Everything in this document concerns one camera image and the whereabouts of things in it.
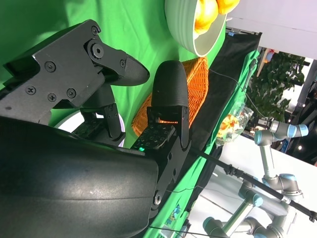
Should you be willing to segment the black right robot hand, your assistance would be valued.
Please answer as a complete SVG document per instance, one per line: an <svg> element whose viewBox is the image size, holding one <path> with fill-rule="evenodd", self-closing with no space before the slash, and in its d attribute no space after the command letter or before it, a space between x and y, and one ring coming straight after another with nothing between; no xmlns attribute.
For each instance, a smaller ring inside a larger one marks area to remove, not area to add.
<svg viewBox="0 0 317 238"><path fill-rule="evenodd" d="M184 66L161 63L148 125L129 149L112 86L149 71L104 44L97 22L57 32L5 68L0 92L0 235L130 238L143 231L191 146Z"/></svg>

